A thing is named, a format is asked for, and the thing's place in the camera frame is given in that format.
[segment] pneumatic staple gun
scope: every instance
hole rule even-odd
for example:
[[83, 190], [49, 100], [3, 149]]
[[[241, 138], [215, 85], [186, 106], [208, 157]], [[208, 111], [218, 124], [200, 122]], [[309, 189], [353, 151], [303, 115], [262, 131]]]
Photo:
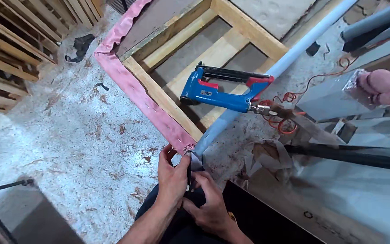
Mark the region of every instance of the pneumatic staple gun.
[[[249, 87], [249, 92], [243, 95], [219, 92], [218, 84], [205, 82], [202, 80], [204, 77], [241, 82]], [[200, 62], [195, 68], [195, 71], [189, 76], [181, 93], [180, 102], [188, 106], [206, 103], [241, 113], [253, 111], [257, 114], [270, 115], [272, 111], [270, 111], [269, 106], [252, 105], [251, 102], [258, 101], [261, 92], [274, 79], [271, 75], [203, 66], [202, 62]]]

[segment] left hand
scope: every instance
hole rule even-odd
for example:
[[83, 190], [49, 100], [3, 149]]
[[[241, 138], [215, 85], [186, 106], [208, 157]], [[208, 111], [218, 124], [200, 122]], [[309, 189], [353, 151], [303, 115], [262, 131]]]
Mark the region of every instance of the left hand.
[[168, 144], [159, 155], [159, 194], [156, 202], [159, 205], [179, 208], [181, 200], [188, 185], [187, 168], [191, 158], [187, 155], [181, 157], [180, 163], [174, 168], [171, 159], [176, 154], [176, 150]]

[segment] pink upholstery fabric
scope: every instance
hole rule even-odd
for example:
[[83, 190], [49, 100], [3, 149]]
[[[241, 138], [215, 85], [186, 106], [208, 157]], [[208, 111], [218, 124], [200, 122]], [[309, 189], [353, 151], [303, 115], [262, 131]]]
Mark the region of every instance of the pink upholstery fabric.
[[114, 44], [119, 44], [133, 25], [133, 19], [139, 15], [142, 8], [152, 0], [137, 0], [112, 27], [107, 37], [95, 50], [95, 58], [106, 73], [147, 116], [151, 123], [162, 133], [167, 141], [184, 154], [183, 150], [191, 150], [195, 140], [171, 116], [163, 111], [146, 93], [144, 87], [120, 62], [112, 52]]

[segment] dark pants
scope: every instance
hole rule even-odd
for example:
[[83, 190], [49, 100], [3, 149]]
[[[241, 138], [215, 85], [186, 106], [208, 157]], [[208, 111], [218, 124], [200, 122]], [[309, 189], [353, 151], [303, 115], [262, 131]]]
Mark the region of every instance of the dark pants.
[[[135, 221], [153, 206], [158, 193], [159, 185], [156, 185], [145, 199], [141, 208], [139, 208]], [[198, 208], [205, 203], [205, 195], [201, 188], [195, 189], [194, 192], [186, 192], [184, 197], [190, 199]], [[192, 216], [183, 208], [180, 208], [171, 220], [160, 243], [216, 244], [225, 243], [225, 241], [215, 235], [204, 232], [195, 224]]]

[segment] hand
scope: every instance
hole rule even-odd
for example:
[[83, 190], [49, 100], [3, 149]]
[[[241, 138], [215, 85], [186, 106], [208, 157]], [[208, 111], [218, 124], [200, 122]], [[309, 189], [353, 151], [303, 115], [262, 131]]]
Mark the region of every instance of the hand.
[[201, 208], [197, 208], [191, 200], [183, 198], [183, 208], [192, 215], [195, 223], [204, 231], [213, 233], [225, 241], [252, 243], [228, 215], [222, 192], [213, 178], [207, 172], [193, 172], [192, 176], [195, 177], [197, 185], [202, 187], [206, 198], [206, 203]]
[[174, 168], [171, 159], [176, 153], [170, 144], [160, 152], [157, 168], [159, 193], [156, 199], [159, 205], [175, 210], [181, 206], [181, 199], [188, 185], [187, 168], [191, 162], [191, 158], [185, 155]]

